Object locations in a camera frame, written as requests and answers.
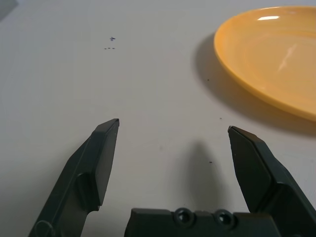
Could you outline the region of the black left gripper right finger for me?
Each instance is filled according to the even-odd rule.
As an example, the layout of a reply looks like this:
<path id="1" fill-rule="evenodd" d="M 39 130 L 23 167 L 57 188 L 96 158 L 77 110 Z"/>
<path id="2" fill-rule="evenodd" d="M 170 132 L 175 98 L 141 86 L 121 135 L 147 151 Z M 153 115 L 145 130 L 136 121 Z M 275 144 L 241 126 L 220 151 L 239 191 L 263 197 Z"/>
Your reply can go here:
<path id="1" fill-rule="evenodd" d="M 316 211 L 290 172 L 256 135 L 228 129 L 235 174 L 251 213 L 268 214 L 283 237 L 314 237 Z"/>

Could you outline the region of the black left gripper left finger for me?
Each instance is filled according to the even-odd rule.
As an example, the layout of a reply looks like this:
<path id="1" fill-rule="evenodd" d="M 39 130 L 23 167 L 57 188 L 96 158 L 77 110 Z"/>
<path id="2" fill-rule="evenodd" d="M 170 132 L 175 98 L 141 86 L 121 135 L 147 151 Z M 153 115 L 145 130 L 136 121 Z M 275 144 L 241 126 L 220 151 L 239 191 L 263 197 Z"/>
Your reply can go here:
<path id="1" fill-rule="evenodd" d="M 31 237 L 79 237 L 90 212 L 102 206 L 119 129 L 115 118 L 98 125 L 71 155 L 35 221 Z"/>

